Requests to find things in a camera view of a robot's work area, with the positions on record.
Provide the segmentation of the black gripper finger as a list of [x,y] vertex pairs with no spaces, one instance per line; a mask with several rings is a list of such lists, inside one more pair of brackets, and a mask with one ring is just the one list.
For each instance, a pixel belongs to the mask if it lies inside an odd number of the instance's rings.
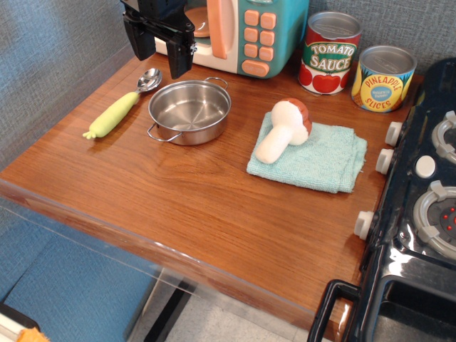
[[168,41],[167,57],[172,79],[178,79],[192,69],[193,55],[197,50],[195,39],[188,41]]
[[151,57],[156,52],[155,37],[148,31],[140,19],[123,15],[123,22],[133,52],[140,61]]

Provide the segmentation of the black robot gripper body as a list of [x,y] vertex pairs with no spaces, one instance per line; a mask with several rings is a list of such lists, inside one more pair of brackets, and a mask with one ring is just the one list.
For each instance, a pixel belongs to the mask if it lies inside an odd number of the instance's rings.
[[192,22],[185,15],[187,1],[121,1],[124,14],[140,19],[148,31],[165,43],[194,38]]

